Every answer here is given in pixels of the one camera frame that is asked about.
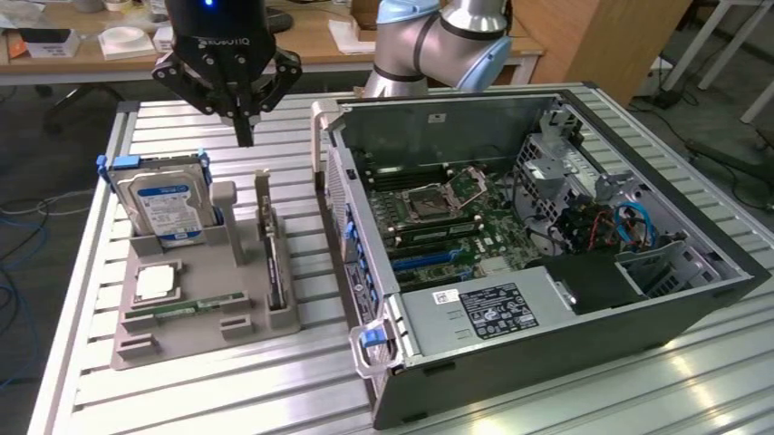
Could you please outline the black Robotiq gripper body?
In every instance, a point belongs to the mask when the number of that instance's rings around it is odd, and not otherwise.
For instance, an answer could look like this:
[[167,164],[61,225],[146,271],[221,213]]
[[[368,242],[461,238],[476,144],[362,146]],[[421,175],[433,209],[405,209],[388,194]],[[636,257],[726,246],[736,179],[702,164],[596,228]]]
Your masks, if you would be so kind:
[[266,77],[278,44],[263,1],[169,1],[166,7],[174,53],[193,73],[214,78],[213,72],[205,72],[209,55],[226,82],[235,82],[242,73],[250,81]]

